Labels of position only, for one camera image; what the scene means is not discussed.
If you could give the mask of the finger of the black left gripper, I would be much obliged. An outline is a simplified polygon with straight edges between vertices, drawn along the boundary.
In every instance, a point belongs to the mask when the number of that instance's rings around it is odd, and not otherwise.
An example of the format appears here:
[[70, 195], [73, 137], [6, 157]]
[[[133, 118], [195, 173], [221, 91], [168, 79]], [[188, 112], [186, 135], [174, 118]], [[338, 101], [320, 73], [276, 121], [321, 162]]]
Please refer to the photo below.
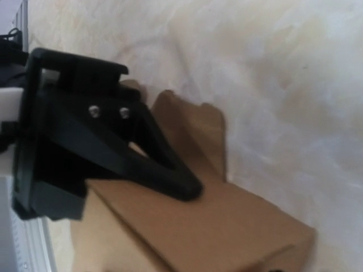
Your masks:
[[146, 162], [149, 179], [168, 187], [198, 187], [198, 178], [178, 157], [148, 107], [138, 102], [133, 110], [137, 120], [133, 142], [150, 158]]
[[122, 119], [116, 113], [92, 118], [61, 113], [50, 127], [51, 140], [110, 177], [136, 182], [181, 201], [200, 197], [202, 182], [178, 158], [153, 121]]

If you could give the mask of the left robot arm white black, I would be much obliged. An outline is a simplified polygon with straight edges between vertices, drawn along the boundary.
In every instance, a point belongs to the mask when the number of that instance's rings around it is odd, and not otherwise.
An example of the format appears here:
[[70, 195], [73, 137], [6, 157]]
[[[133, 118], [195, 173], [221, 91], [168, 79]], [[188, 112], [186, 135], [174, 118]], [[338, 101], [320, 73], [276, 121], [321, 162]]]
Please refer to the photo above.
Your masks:
[[168, 143], [124, 65], [22, 49], [1, 36], [1, 86], [21, 87], [19, 117], [1, 122], [1, 151], [15, 147], [12, 208], [23, 220], [82, 217], [88, 179], [128, 180], [181, 201], [202, 182]]

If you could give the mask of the brown cardboard box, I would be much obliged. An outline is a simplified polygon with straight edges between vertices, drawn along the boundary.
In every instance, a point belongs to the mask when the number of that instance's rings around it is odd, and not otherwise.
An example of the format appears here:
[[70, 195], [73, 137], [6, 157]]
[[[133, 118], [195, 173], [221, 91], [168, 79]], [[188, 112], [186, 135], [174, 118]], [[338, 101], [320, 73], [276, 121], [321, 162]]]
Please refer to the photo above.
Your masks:
[[71, 223], [73, 271], [302, 271], [315, 230], [226, 181], [222, 112], [170, 90], [151, 111], [204, 192], [181, 202], [130, 181], [89, 180], [83, 219]]

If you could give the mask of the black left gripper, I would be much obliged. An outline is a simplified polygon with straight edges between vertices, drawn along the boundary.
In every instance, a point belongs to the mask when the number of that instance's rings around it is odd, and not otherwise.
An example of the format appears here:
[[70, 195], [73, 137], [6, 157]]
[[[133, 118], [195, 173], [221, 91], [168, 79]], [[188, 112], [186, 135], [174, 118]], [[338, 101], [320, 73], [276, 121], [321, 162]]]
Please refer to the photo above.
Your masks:
[[37, 48], [26, 66], [15, 142], [12, 208], [23, 220], [82, 216], [87, 179], [126, 174], [121, 108], [138, 95], [115, 62]]

